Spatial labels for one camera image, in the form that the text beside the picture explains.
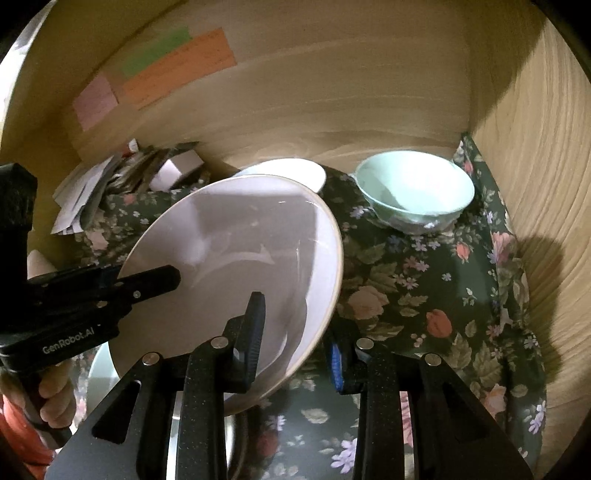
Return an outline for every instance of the stack of papers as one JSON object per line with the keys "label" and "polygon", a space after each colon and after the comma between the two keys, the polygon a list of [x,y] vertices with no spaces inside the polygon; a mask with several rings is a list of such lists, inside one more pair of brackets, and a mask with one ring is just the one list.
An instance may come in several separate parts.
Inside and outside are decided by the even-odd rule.
{"label": "stack of papers", "polygon": [[79,165],[59,185],[53,199],[61,207],[51,233],[81,233],[92,223],[107,182],[123,158],[113,155],[90,170]]}
{"label": "stack of papers", "polygon": [[[132,140],[123,153],[115,154],[103,163],[90,169],[78,165],[53,194],[61,210],[51,233],[70,235],[87,230],[105,195],[143,193],[151,187],[153,191],[168,191],[174,183],[203,164],[203,160],[191,150],[195,145],[196,142],[189,142],[173,148],[140,150],[137,142]],[[174,167],[174,178],[166,177],[168,183],[160,185],[154,178],[165,164]]]}

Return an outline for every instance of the pink rose print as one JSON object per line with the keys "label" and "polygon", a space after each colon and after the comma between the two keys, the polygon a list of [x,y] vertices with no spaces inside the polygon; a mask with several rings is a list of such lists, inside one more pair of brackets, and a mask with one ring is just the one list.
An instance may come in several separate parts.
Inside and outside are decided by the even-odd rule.
{"label": "pink rose print", "polygon": [[492,390],[486,394],[486,397],[482,400],[484,408],[488,410],[488,413],[495,418],[495,415],[499,412],[505,411],[505,392],[506,387],[501,387],[499,384],[495,384]]}
{"label": "pink rose print", "polygon": [[492,256],[491,262],[502,265],[509,260],[509,246],[514,240],[512,235],[506,232],[494,232],[492,235]]}
{"label": "pink rose print", "polygon": [[474,166],[472,162],[468,159],[464,162],[464,171],[472,177],[472,172],[474,172]]}
{"label": "pink rose print", "polygon": [[279,446],[279,438],[275,430],[266,430],[256,441],[256,452],[262,457],[275,455]]}
{"label": "pink rose print", "polygon": [[468,260],[468,257],[470,256],[470,247],[467,246],[464,242],[458,242],[456,244],[456,255],[462,261]]}
{"label": "pink rose print", "polygon": [[357,320],[369,320],[372,317],[384,313],[384,305],[389,302],[388,297],[379,292],[375,287],[364,286],[354,292],[347,300],[353,309],[353,315]]}
{"label": "pink rose print", "polygon": [[131,205],[135,203],[135,193],[126,193],[123,195],[123,203],[126,205]]}
{"label": "pink rose print", "polygon": [[408,392],[400,392],[400,406],[402,407],[402,437],[404,443],[413,448],[413,423],[410,417]]}
{"label": "pink rose print", "polygon": [[452,334],[452,323],[446,313],[435,309],[427,312],[427,331],[436,338],[447,338]]}

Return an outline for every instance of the white plate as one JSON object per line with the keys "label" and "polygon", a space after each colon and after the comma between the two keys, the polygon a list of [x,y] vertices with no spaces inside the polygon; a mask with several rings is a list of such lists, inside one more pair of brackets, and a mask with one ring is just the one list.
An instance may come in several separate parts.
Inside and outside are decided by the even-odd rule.
{"label": "white plate", "polygon": [[333,313],[342,279],[339,228],[326,204],[300,183],[233,177],[185,197],[144,233],[120,276],[162,265],[181,272],[177,290],[134,305],[109,342],[122,375],[150,351],[191,352],[242,315],[252,291],[267,317],[257,378],[226,398],[226,414],[256,405],[311,354]]}
{"label": "white plate", "polygon": [[326,172],[322,166],[304,158],[276,158],[256,165],[251,165],[239,171],[234,176],[242,175],[276,175],[295,180],[318,193],[326,182]]}

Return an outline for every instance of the green floral fabric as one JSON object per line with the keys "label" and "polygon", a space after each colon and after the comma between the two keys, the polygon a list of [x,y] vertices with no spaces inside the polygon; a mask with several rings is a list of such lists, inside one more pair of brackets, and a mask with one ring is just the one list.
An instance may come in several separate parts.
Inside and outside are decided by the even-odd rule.
{"label": "green floral fabric", "polygon": [[[529,330],[528,286],[509,215],[491,172],[465,134],[453,157],[476,196],[448,231],[405,236],[383,225],[353,178],[327,168],[324,201],[343,236],[345,268],[335,315],[403,355],[440,354],[534,466],[545,422],[545,375]],[[145,228],[189,193],[110,197],[80,240],[86,261],[122,261]],[[411,418],[402,394],[407,471]],[[248,412],[245,479],[352,476],[359,399],[330,385],[315,352],[285,386]]]}

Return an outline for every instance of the bowl rim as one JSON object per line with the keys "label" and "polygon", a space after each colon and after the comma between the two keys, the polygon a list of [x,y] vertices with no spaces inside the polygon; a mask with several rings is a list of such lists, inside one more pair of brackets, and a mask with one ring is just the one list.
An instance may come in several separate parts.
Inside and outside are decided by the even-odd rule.
{"label": "bowl rim", "polygon": [[276,174],[272,174],[272,173],[246,173],[246,171],[249,168],[258,167],[258,166],[264,165],[266,163],[273,163],[273,162],[278,162],[279,163],[281,160],[297,160],[297,161],[299,161],[301,163],[306,163],[306,164],[310,165],[310,167],[312,169],[316,170],[316,172],[319,173],[322,176],[322,181],[319,181],[318,182],[318,186],[317,187],[314,186],[315,188],[317,188],[317,190],[311,189],[310,187],[307,187],[307,185],[304,185],[303,183],[302,183],[302,185],[304,185],[304,187],[309,188],[314,193],[318,193],[319,191],[321,191],[322,187],[326,183],[326,170],[324,169],[324,167],[321,164],[315,162],[314,160],[309,160],[307,158],[301,158],[301,157],[270,158],[269,160],[263,160],[263,161],[258,162],[258,163],[253,163],[251,165],[247,165],[246,167],[243,167],[242,169],[240,169],[240,171],[237,171],[233,176],[234,177],[244,177],[244,176],[247,176],[247,175],[270,175],[270,176],[273,176],[273,177],[281,177],[281,175],[276,175]]}
{"label": "bowl rim", "polygon": [[[470,196],[470,200],[463,206],[455,209],[455,210],[442,210],[442,211],[434,211],[434,212],[427,212],[427,213],[419,213],[419,212],[413,212],[412,210],[405,210],[402,208],[398,208],[395,207],[393,205],[389,205],[387,203],[382,202],[381,200],[378,200],[377,198],[374,198],[373,195],[370,195],[366,190],[363,189],[363,187],[359,184],[359,181],[357,180],[357,176],[358,176],[358,172],[361,169],[361,167],[363,165],[365,165],[366,163],[368,163],[370,160],[373,160],[375,157],[379,157],[380,155],[384,155],[384,154],[388,154],[388,153],[418,153],[421,155],[426,155],[428,157],[433,157],[436,158],[438,160],[441,161],[445,161],[447,163],[449,163],[450,165],[452,165],[452,167],[454,167],[454,169],[458,172],[461,172],[461,177],[464,179],[468,180],[468,183],[466,183],[467,185],[470,184],[471,185],[471,191],[472,191],[472,195]],[[409,213],[411,215],[420,215],[423,217],[438,217],[438,216],[442,216],[442,215],[453,215],[457,212],[461,212],[464,208],[466,208],[468,205],[470,205],[470,203],[472,202],[472,200],[474,199],[474,195],[476,194],[476,190],[474,187],[474,182],[472,181],[472,179],[470,178],[470,175],[468,175],[462,168],[460,168],[459,166],[457,166],[453,161],[448,160],[446,158],[440,157],[439,155],[433,155],[432,153],[427,153],[427,152],[422,152],[420,150],[386,150],[380,153],[376,153],[374,155],[371,155],[370,157],[366,158],[365,160],[363,160],[359,165],[357,165],[357,168],[355,168],[355,172],[353,172],[352,177],[355,179],[355,184],[357,185],[357,188],[359,190],[361,190],[361,193],[363,193],[363,195],[365,195],[367,198],[371,199],[373,202],[379,204],[380,206],[383,206],[385,208],[388,208],[390,210],[394,210],[396,212],[400,212],[400,213]]]}
{"label": "bowl rim", "polygon": [[[264,390],[264,393],[257,395],[256,400],[253,400],[254,397],[251,397],[250,395],[248,395],[248,392],[247,392],[245,395],[248,395],[248,396],[245,396],[245,402],[244,402],[246,406],[240,407],[240,408],[233,408],[229,411],[226,411],[225,415],[237,414],[237,413],[240,413],[242,411],[245,411],[245,410],[253,407],[258,402],[260,402],[263,398],[271,395],[273,392],[278,390],[289,378],[291,378],[296,373],[296,371],[304,364],[304,362],[309,358],[311,353],[314,351],[316,346],[319,344],[319,342],[322,339],[322,336],[324,335],[324,332],[326,331],[326,329],[327,329],[327,327],[328,327],[328,325],[335,313],[336,304],[339,300],[340,288],[341,288],[342,281],[343,281],[343,269],[345,266],[345,258],[343,255],[343,238],[340,234],[339,224],[338,224],[334,214],[332,213],[332,211],[330,210],[330,208],[326,204],[326,202],[316,192],[314,192],[312,189],[308,188],[306,185],[304,185],[298,181],[288,179],[286,177],[281,177],[279,175],[249,174],[249,175],[243,175],[243,176],[238,176],[238,177],[232,176],[232,177],[229,177],[226,179],[214,181],[208,185],[205,185],[204,187],[200,188],[199,190],[196,190],[195,192],[190,193],[185,198],[180,199],[177,203],[175,203],[168,210],[166,210],[166,212],[164,212],[161,216],[159,216],[154,221],[154,223],[152,223],[152,225],[150,225],[146,229],[146,231],[142,234],[142,236],[139,238],[139,240],[135,243],[134,247],[131,249],[131,251],[129,252],[129,255],[125,259],[125,262],[123,263],[121,270],[119,271],[119,275],[118,275],[118,278],[119,278],[119,276],[121,275],[121,271],[124,271],[125,265],[128,263],[129,258],[134,253],[135,249],[139,245],[139,243],[140,243],[141,239],[144,237],[144,235],[147,235],[147,233],[154,227],[154,225],[156,225],[160,221],[160,219],[162,219],[166,215],[167,212],[172,210],[175,205],[178,205],[179,203],[184,202],[188,198],[190,198],[194,195],[197,195],[207,189],[211,189],[210,187],[212,187],[214,185],[218,185],[220,183],[227,182],[227,181],[240,181],[241,179],[242,179],[242,181],[244,181],[245,179],[251,179],[253,177],[260,177],[260,178],[264,178],[264,179],[267,179],[268,177],[274,177],[275,179],[279,179],[283,182],[291,183],[291,184],[295,185],[296,187],[298,187],[300,190],[302,190],[303,193],[306,194],[308,197],[310,197],[309,199],[314,201],[313,202],[314,205],[319,207],[325,213],[325,215],[329,219],[330,225],[332,227],[333,235],[337,239],[337,241],[336,241],[336,250],[337,250],[336,251],[336,258],[337,258],[338,262],[337,262],[337,269],[336,269],[336,275],[335,275],[336,281],[335,281],[335,285],[333,287],[332,294],[330,296],[330,300],[328,302],[329,308],[327,309],[326,314],[324,315],[324,318],[322,318],[322,322],[320,322],[320,327],[317,329],[315,335],[312,337],[312,339],[311,339],[310,343],[308,344],[308,347],[306,348],[304,353],[298,358],[298,360],[295,361],[295,363],[291,367],[287,368],[284,371],[282,378],[280,380],[278,380],[273,385],[270,385],[268,388],[266,388]],[[112,359],[113,365],[115,367],[115,372],[117,373],[117,375],[122,377],[122,375],[120,375],[119,372],[117,371],[117,367],[115,365],[115,360],[113,359],[112,356],[111,356],[111,359]]]}

